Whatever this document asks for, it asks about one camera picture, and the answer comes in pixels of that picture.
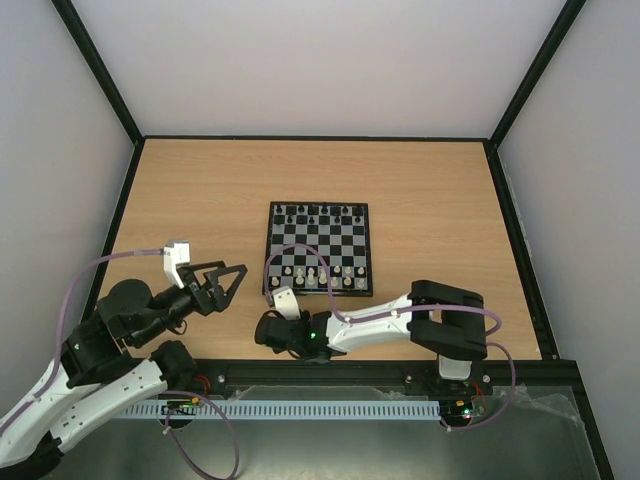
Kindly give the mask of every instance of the metal frame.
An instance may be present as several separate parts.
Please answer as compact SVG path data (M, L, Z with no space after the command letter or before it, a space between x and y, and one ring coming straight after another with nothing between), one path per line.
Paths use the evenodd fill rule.
M51 0L69 33L75 40L105 96L120 119L131 142L135 146L129 170L116 205L116 210L105 240L103 255L112 252L120 222L133 185L136 170L145 140L156 138L208 139L208 140L294 140L294 141L372 141L372 142L482 142L493 178L505 227L511 242L520 280L531 315L542 360L516 361L518 380L527 385L569 386L572 388L577 406L585 422L589 443L601 478L613 478L602 440L598 433L593 412L586 396L576 362L560 360L551 325L546 314L540 289L535 278L524 235L509 191L505 173L498 155L498 147L506 137L518 114L533 92L537 82L551 62L562 40L580 13L586 0L567 0L557 20L543 42L533 63L529 67L509 106L490 139L457 137L327 137L327 136L202 136L202 135L149 135L144 136L135 123L113 78L109 74L95 44L91 40L71 0ZM106 273L106 264L96 272L86 308L87 316L98 299L100 287ZM328 365L308 365L292 361L258 360L199 360L198 365L209 378L221 379L214 385L214 393L231 394L238 388L249 385L368 385L387 389L404 389L406 394L420 394L419 382L407 382L407 378L420 378L425 372L435 371L435 361L337 361ZM506 361L485 361L483 367L495 385L510 383L510 370Z

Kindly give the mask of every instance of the white robotic arm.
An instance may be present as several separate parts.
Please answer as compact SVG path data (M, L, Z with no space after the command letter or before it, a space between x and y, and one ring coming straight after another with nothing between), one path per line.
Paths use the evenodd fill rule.
M300 311L290 287L274 290L273 302L275 310L260 319L255 341L302 360L326 362L366 345L410 340L438 354L442 378L466 380L471 362L486 357L484 317L464 311L481 310L482 297L436 282L417 281L409 294L391 302L337 314ZM445 305L441 322L425 304Z
M149 359L131 358L138 348L166 330L176 331L192 312L208 315L230 304L246 275L244 265L224 262L187 265L189 244L163 249L164 270L173 286L151 295L140 280L124 280L98 302L62 346L61 365L49 388L52 361L42 378L0 419L0 478L29 480L51 471L60 457L90 432L139 400L182 389L195 362L179 341L163 343ZM204 272L203 284L195 272ZM236 274L226 291L218 279Z

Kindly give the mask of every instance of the purple cable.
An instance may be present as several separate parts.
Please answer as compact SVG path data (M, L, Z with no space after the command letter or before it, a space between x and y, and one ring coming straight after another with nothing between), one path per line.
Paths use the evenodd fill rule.
M55 352L53 355L53 369L51 370L51 374L42 388L40 388L37 392L33 394L35 399L40 398L48 389L51 387L53 382L58 375L58 371L60 370L60 357L62 355L62 335L64 334L64 325L65 325L65 317L67 316L67 310L69 309L69 302L71 301L71 297L78 287L78 283L82 276L93 269L95 266L108 262L109 260L114 260L116 258L124 258L124 257L133 257L133 256L142 256L142 255L162 255L163 250L160 248L154 249L143 249L143 250L132 250L129 252L121 252L121 253L112 253L111 255L105 255L104 257L97 258L93 260L89 265L84 267L78 275L73 279L71 285L67 289L67 293L65 293L64 299L62 300L62 307L60 307L60 314L58 315L58 326L56 328L56 344L55 344ZM22 415L32 404L32 401L26 401L20 407L13 412L13 414L7 418L7 421L0 425L0 437L4 434L4 432L9 428L9 426L15 422L20 415Z
M171 419L171 414L173 413L173 410L170 410L169 413L167 413L167 417L164 419L164 426L168 429L166 430L167 434L174 441L174 443L176 444L176 447L178 447L178 452L180 453L180 456L187 463L187 465L191 467L191 470L193 470L195 473L200 475L205 480L231 480L232 478L235 478L236 473L238 473L238 468L240 467L240 442L238 441L238 432L236 432L236 429L233 427L233 424L231 423L231 420L229 420L229 417L227 417L224 414L224 412L218 405L216 405L214 402L212 402L211 400L209 400L207 397L203 395L199 395L193 392L183 392L179 390L167 390L164 393L169 395L182 395L185 397L199 398L204 403L206 403L211 408L213 408L218 413L218 415L220 415L220 418L224 420L224 423L227 426L227 430L229 430L229 433L231 434L231 438L233 439L233 449L235 450L235 454L236 454L236 462L233 466L233 470L231 471L229 476L225 478L214 477L213 475L209 475L207 472L202 470L200 467L198 467L195 464L195 462L191 459L191 457L185 451L182 445L180 445L178 438L176 437L175 433L173 433L173 430L171 430L171 427L169 426L169 420Z
M322 258L322 255L320 255L320 253L318 253L315 249L311 248L310 246L304 245L302 243L292 243L292 244L289 244L289 245L285 245L282 248L279 248L278 250L273 252L269 256L267 261L265 262L265 265L264 265L264 291L266 292L265 296L267 297L267 302L269 304L271 304L271 300L272 300L272 295L271 295L271 292L269 291L269 265L271 265L271 262L273 261L273 259L275 257L277 257L278 255L280 255L282 252L284 252L285 250L288 250L290 248L295 248L295 247L304 248L304 249L310 251L316 257L318 257L318 260L320 261L320 264L322 265L322 268L324 268L325 273L327 274L327 294L329 296L329 308L330 308L331 312L336 316L336 318L339 321L341 321L342 323L356 324L356 323L370 322L372 320L379 320L381 318L387 318L387 317L391 316L391 312L381 312L381 313L374 313L374 314L367 315L367 316L364 316L364 317L352 318L350 320L347 320L347 317L342 315L342 313L338 311L338 308L336 306L335 297L333 296L333 289L331 288L331 281L330 281L331 277L329 275L330 272L329 272L329 267L327 266L327 263L324 261L324 258ZM435 311L435 310L477 313L478 315L491 317L492 319L495 320L496 324L493 327L491 327L489 330L487 330L487 332L486 332L487 335L492 335L492 334L496 333L498 330L500 330L500 327L502 327L502 320L500 319L500 317L498 315L496 315L495 313L491 312L490 310L485 310L484 308L468 307L468 306L465 306L465 305L440 305L440 304L434 304L434 305L412 305L410 307L398 308L397 309L397 313L398 313L398 315L400 315L402 313Z
M447 422L444 420L444 418L441 419L440 423L442 423L442 425L447 427L447 431L448 432L466 432L468 430L474 430L476 428L480 428L480 427L484 427L486 425L490 425L491 423L495 422L500 415L502 415L502 413L507 409L507 407L511 403L511 400L513 399L513 395L515 394L515 391L516 391L516 366L513 363L513 358L511 358L511 355L509 354L507 349L504 348L499 343L487 342L487 346L488 347L499 348L507 356L507 360L509 362L509 368L511 369L511 389L509 390L509 394L507 396L507 399L500 406L498 411L496 413L494 413L493 415L491 415L488 419L486 419L486 420L484 420L482 422L474 423L472 425L467 425L466 427L450 427L447 424Z

